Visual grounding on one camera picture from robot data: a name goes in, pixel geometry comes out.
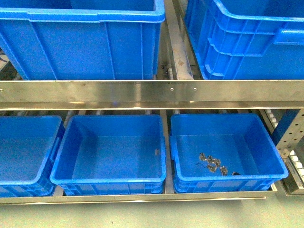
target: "shelf rack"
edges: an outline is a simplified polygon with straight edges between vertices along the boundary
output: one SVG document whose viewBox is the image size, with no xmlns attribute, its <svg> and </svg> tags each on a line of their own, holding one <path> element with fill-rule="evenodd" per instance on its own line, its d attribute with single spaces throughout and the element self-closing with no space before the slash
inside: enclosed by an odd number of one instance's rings
<svg viewBox="0 0 304 228">
<path fill-rule="evenodd" d="M 0 198 L 0 204 L 60 204 L 143 201 L 265 199 L 268 191 L 175 194 L 168 140 L 168 111 L 179 109 L 304 109 L 304 80 L 205 81 L 201 79 L 186 32 L 179 0 L 165 0 L 157 80 L 141 81 L 0 81 L 0 111 L 160 110 L 167 147 L 163 194 Z"/>
</svg>

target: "empty blue crate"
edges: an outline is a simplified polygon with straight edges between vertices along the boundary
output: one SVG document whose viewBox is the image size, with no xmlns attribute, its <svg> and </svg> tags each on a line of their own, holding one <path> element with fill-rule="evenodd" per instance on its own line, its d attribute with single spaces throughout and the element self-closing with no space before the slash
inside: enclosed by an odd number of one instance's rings
<svg viewBox="0 0 304 228">
<path fill-rule="evenodd" d="M 0 0 L 0 47 L 26 80 L 153 79 L 163 0 Z"/>
<path fill-rule="evenodd" d="M 0 118 L 0 197 L 48 196 L 64 128 L 60 117 Z"/>
<path fill-rule="evenodd" d="M 185 21 L 205 79 L 304 79 L 301 0 L 189 0 Z"/>
<path fill-rule="evenodd" d="M 50 179 L 68 196 L 162 193 L 165 158 L 158 115 L 74 116 Z"/>
</svg>

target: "metal frame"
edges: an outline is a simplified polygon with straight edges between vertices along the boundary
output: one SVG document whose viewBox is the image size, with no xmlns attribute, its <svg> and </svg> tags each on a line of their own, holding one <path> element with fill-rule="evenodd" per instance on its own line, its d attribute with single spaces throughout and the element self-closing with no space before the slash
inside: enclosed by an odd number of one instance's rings
<svg viewBox="0 0 304 228">
<path fill-rule="evenodd" d="M 278 117 L 273 113 L 272 110 L 259 111 L 270 133 L 273 133 L 275 128 L 278 126 Z M 282 184 L 287 196 L 304 195 L 304 177 L 301 176 L 299 169 L 296 168 L 295 162 L 290 156 L 291 152 L 293 153 L 293 156 L 304 154 L 302 146 L 296 147 L 300 139 L 303 137 L 303 133 L 300 133 L 300 131 L 303 130 L 303 112 L 304 110 L 299 111 L 276 146 L 281 153 L 282 158 L 285 160 L 285 165 L 289 172 L 289 176 L 282 180 Z"/>
<path fill-rule="evenodd" d="M 199 76 L 179 0 L 165 0 L 161 66 L 151 81 L 0 81 L 0 110 L 160 109 L 167 146 L 167 179 L 163 194 L 0 198 L 0 204 L 102 203 L 189 200 L 264 199 L 269 191 L 175 194 L 168 141 L 167 109 L 304 108 L 304 80 L 204 81 Z"/>
</svg>

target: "blue plastic crate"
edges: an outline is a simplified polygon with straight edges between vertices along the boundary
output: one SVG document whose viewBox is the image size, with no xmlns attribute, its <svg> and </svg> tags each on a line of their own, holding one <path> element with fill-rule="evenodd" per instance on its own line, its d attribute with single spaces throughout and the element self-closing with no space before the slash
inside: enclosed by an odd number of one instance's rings
<svg viewBox="0 0 304 228">
<path fill-rule="evenodd" d="M 288 176 L 261 120 L 255 114 L 175 115 L 171 119 L 171 156 L 177 193 L 268 190 Z M 211 172 L 204 153 L 220 159 Z"/>
<path fill-rule="evenodd" d="M 189 0 L 186 26 L 205 79 L 304 79 L 299 0 Z"/>
<path fill-rule="evenodd" d="M 64 134 L 60 117 L 0 118 L 0 197 L 48 196 Z"/>
<path fill-rule="evenodd" d="M 162 193 L 165 159 L 157 115 L 74 116 L 50 179 L 68 196 Z"/>
<path fill-rule="evenodd" d="M 0 47 L 26 80 L 152 79 L 163 0 L 0 0 Z"/>
</svg>

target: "gray floor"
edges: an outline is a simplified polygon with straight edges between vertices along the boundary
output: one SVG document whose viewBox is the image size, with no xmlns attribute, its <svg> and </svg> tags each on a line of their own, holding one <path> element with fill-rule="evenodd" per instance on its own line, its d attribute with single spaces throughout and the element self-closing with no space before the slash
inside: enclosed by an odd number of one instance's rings
<svg viewBox="0 0 304 228">
<path fill-rule="evenodd" d="M 303 227 L 304 197 L 170 203 L 0 207 L 0 227 L 285 228 Z"/>
</svg>

